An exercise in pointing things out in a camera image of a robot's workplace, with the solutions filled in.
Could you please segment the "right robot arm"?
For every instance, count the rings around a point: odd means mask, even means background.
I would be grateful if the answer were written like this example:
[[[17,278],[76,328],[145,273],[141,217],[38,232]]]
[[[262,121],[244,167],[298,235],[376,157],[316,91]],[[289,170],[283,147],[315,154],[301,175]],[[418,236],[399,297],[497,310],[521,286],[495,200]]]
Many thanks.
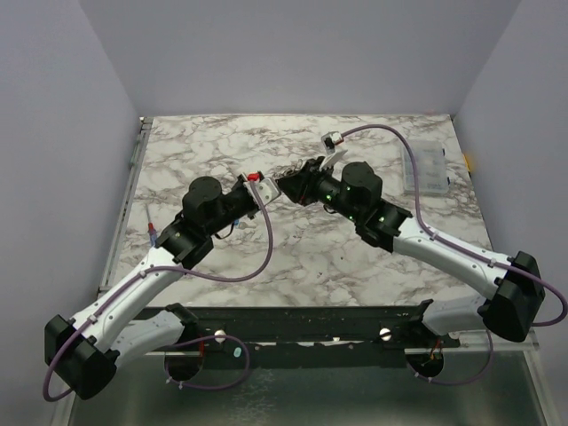
[[[279,189],[293,203],[320,202],[351,220],[368,245],[429,264],[476,292],[425,302],[420,318],[407,326],[414,345],[427,347],[440,335],[482,328],[514,343],[525,340],[544,299],[532,256],[510,257],[444,233],[426,233],[412,213],[382,198],[383,181],[368,163],[351,162],[334,178],[332,169],[322,169],[323,161],[311,159],[277,177]]]

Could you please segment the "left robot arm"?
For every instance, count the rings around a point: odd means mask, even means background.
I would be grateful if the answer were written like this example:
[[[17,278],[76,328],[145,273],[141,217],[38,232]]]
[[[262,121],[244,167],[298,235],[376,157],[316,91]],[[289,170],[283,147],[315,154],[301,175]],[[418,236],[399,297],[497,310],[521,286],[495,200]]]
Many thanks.
[[[167,308],[136,326],[131,321],[165,288],[186,275],[224,283],[254,279],[269,264],[274,245],[267,205],[280,197],[271,178],[253,173],[237,178],[228,193],[214,177],[198,177],[182,199],[182,209],[134,269],[101,298],[70,319],[54,316],[44,329],[48,370],[43,398],[56,402],[74,393],[89,399],[101,392],[118,368],[163,346],[186,350],[196,329],[178,308]],[[262,214],[268,246],[251,273],[223,277],[195,271],[214,248],[213,240],[243,217]]]

